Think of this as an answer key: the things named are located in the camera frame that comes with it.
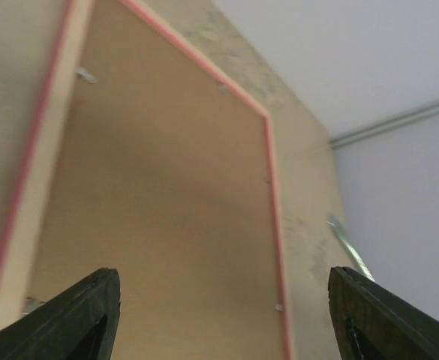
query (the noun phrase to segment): white panel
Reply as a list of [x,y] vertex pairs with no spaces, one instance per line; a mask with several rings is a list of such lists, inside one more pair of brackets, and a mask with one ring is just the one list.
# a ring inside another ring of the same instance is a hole
[[439,1],[215,3],[332,136],[439,98]]
[[439,116],[335,157],[351,242],[379,284],[439,320]]

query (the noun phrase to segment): gray wall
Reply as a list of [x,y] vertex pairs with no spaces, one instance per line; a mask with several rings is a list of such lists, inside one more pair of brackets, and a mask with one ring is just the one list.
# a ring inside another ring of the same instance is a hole
[[351,242],[371,273],[439,320],[439,116],[335,159]]

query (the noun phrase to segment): beige table surface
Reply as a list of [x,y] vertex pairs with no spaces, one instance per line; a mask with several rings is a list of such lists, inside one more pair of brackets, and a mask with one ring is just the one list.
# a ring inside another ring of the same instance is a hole
[[[330,266],[350,265],[326,227],[342,218],[327,132],[210,0],[148,1],[272,114],[296,359],[338,359]],[[0,0],[0,234],[65,1]]]

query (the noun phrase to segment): black object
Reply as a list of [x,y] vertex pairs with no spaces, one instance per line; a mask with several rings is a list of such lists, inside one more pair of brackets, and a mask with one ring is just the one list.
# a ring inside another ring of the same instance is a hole
[[109,360],[119,322],[115,269],[101,268],[0,331],[0,360]]
[[351,268],[332,268],[329,311],[344,360],[439,360],[439,322]]

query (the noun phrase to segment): pink border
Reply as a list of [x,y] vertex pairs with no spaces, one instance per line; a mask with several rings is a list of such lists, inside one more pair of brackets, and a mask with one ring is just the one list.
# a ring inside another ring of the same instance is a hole
[[39,97],[38,105],[32,120],[32,129],[29,135],[29,140],[26,146],[26,153],[23,157],[19,178],[17,180],[16,188],[11,199],[8,215],[5,221],[5,227],[0,238],[0,277],[2,275],[2,269],[4,267],[4,261],[11,242],[11,236],[16,225],[17,216],[20,211],[20,204],[23,198],[23,193],[26,188],[27,178],[29,176],[29,170],[31,169],[32,158],[36,144],[38,142],[39,134],[41,132],[41,125],[43,122],[44,111],[46,109],[47,101],[49,100],[51,86],[53,83],[54,73],[56,72],[59,56],[61,55],[62,47],[65,42],[65,29],[71,20],[73,4],[76,0],[67,0],[62,22],[59,27],[59,33],[56,36],[54,44],[54,50],[51,57],[49,69],[47,71],[46,78],[44,80],[41,96]]
[[[6,220],[6,225],[2,238],[0,241],[0,275],[2,274],[2,268],[5,261],[5,254],[8,251],[9,242],[11,240],[12,232],[14,231],[14,225],[17,220],[17,215],[20,210],[20,202],[23,197],[23,192],[26,186],[26,181],[29,175],[29,170],[31,167],[32,157],[34,155],[34,150],[36,143],[38,141],[38,136],[41,131],[41,125],[43,121],[44,110],[47,105],[47,101],[50,96],[51,85],[56,72],[59,56],[61,55],[62,46],[65,42],[65,32],[66,28],[71,19],[71,13],[73,8],[73,3],[79,0],[68,0],[67,7],[65,9],[65,14],[62,19],[62,24],[60,27],[59,35],[56,38],[56,44],[53,50],[52,61],[47,73],[47,77],[44,83],[43,91],[41,92],[41,98],[38,103],[38,108],[36,110],[32,132],[29,137],[26,155],[23,158],[23,163],[21,166],[19,181],[17,182],[16,190],[14,192],[14,197],[11,202],[11,207],[8,213],[8,218]],[[132,0],[119,0],[128,8],[130,8],[134,13],[136,13],[142,20],[148,23],[153,29],[162,34],[172,45],[183,51],[191,60],[196,62],[202,69],[204,69],[211,76],[216,78],[220,83],[225,84],[232,93],[235,94],[241,101],[245,102],[250,106],[259,116],[263,118],[264,131],[266,133],[267,150],[268,150],[268,162],[269,162],[269,173],[271,175],[271,201],[273,210],[273,222],[275,228],[275,246],[277,261],[279,267],[279,285],[282,297],[282,304],[284,306],[283,311],[283,325],[284,325],[284,341],[286,347],[286,357],[287,359],[292,359],[292,352],[290,346],[290,334],[289,325],[287,318],[287,304],[285,295],[285,269],[284,269],[284,258],[281,246],[281,227],[280,227],[280,207],[279,207],[279,186],[276,177],[276,163],[275,163],[275,150],[274,150],[274,136],[272,134],[272,121],[269,114],[263,111],[257,103],[252,99],[252,97],[246,93],[242,88],[235,84],[232,80],[227,78],[220,72],[215,66],[210,64],[207,60],[203,59],[199,54],[195,52],[187,43],[184,43],[182,39],[179,39],[174,33],[171,32],[166,26],[161,24],[153,15],[151,15],[146,10],[142,9],[138,4],[133,3]]]

